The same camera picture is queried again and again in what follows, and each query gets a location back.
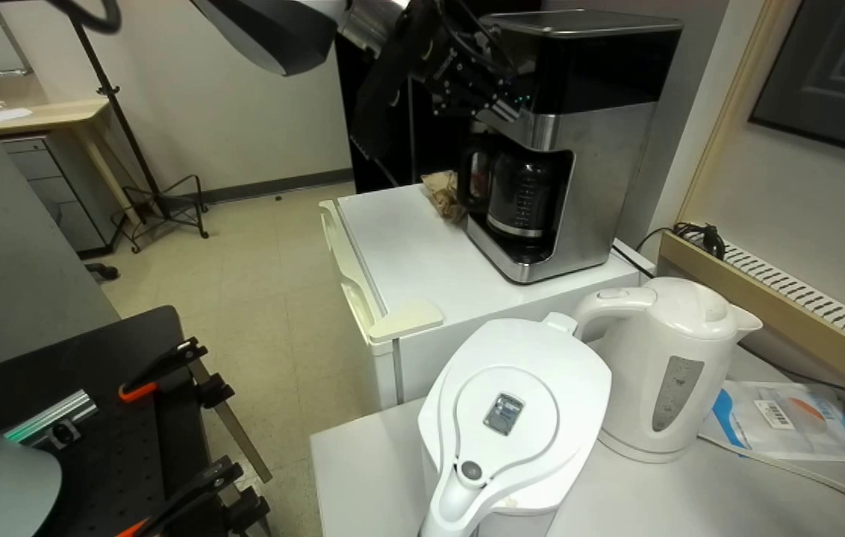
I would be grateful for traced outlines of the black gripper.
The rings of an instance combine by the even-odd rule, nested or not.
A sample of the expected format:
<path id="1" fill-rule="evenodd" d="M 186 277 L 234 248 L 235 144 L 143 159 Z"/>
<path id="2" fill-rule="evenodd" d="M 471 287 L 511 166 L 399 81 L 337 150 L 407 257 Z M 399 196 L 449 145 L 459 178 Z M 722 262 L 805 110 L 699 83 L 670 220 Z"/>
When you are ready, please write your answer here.
<path id="1" fill-rule="evenodd" d="M 419 81 L 435 101 L 453 104 L 453 86 L 474 75 L 469 89 L 478 108 L 498 77 L 513 72 L 495 32 L 484 26 L 492 11 L 522 11 L 531 0 L 408 0 L 398 16 L 380 57 L 355 93 L 353 141 L 360 150 L 387 144 L 387 110 Z"/>

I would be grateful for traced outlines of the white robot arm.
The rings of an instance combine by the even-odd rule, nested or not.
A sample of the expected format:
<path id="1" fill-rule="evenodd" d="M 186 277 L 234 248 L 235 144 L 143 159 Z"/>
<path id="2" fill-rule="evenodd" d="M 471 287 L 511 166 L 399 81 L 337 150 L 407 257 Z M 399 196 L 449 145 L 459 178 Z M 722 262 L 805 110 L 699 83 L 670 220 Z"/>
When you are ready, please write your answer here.
<path id="1" fill-rule="evenodd" d="M 513 65 L 469 0 L 190 0 L 190 7 L 253 65 L 295 77 L 320 69 L 337 38 L 372 57 L 355 86 L 350 135 L 372 144 L 369 122 L 395 104 L 408 77 L 441 89 L 469 62 L 464 116 L 489 108 Z"/>

